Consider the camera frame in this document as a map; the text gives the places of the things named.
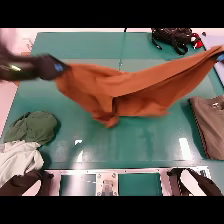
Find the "white garment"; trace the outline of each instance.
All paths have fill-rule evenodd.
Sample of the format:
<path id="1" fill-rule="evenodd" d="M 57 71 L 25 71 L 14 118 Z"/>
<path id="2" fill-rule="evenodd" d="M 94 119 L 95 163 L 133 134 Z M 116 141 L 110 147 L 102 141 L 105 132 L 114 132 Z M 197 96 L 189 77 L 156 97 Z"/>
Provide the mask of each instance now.
<path id="1" fill-rule="evenodd" d="M 0 147 L 0 187 L 14 175 L 39 170 L 44 164 L 37 142 L 14 141 Z"/>

